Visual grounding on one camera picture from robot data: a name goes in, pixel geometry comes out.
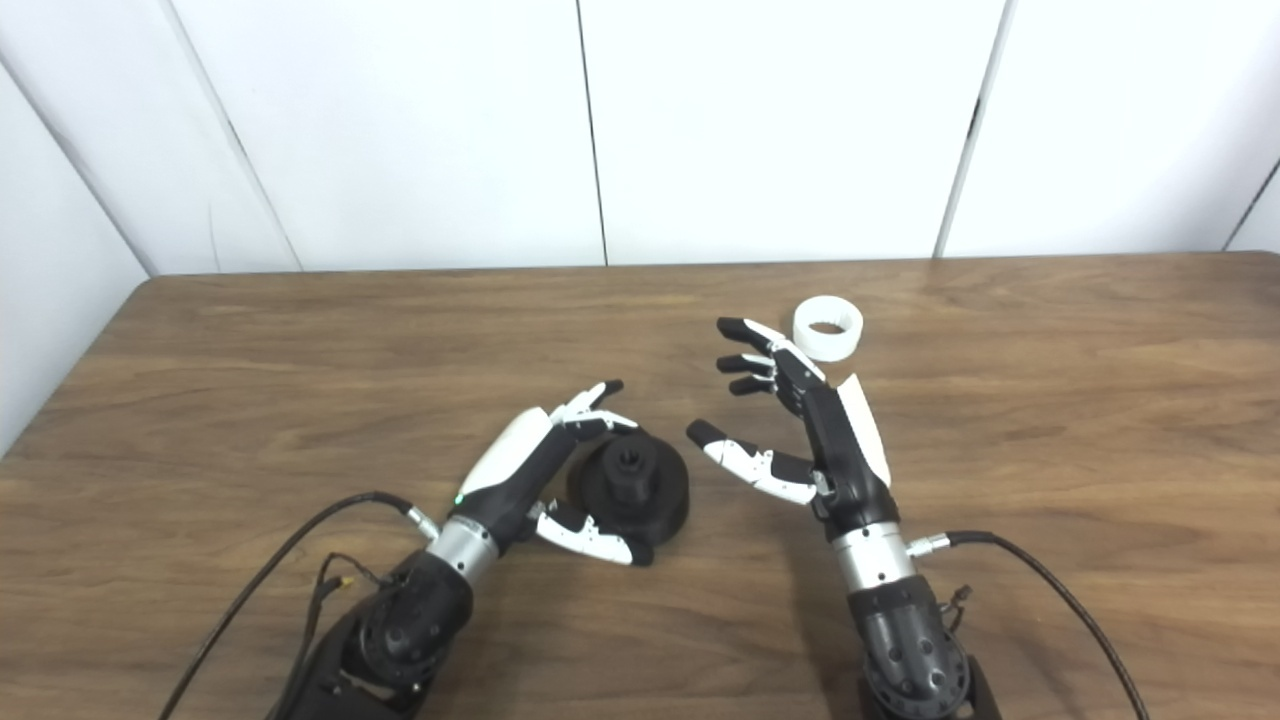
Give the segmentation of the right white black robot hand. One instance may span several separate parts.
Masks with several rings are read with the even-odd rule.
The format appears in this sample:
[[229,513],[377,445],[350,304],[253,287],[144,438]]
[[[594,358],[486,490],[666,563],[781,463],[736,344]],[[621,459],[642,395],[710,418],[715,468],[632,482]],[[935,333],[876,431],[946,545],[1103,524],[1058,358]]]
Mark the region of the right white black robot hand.
[[900,521],[887,475],[876,469],[854,428],[852,405],[826,374],[778,331],[745,318],[721,316],[717,331],[751,347],[718,357],[722,373],[739,373],[733,396],[765,393],[799,418],[812,457],[804,459],[736,439],[696,419],[686,434],[712,461],[749,486],[792,503],[812,505],[828,539],[881,523]]

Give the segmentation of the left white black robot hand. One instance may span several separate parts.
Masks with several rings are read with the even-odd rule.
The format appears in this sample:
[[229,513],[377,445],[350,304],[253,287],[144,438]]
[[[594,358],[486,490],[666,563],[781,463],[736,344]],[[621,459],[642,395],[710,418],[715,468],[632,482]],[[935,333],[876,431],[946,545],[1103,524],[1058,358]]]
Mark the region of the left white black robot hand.
[[623,388],[603,380],[552,411],[518,414],[463,479],[440,534],[429,552],[475,582],[513,544],[536,536],[586,557],[648,568],[654,551],[639,539],[605,533],[595,518],[543,491],[580,445],[605,434],[626,436],[640,425],[604,410],[604,398]]

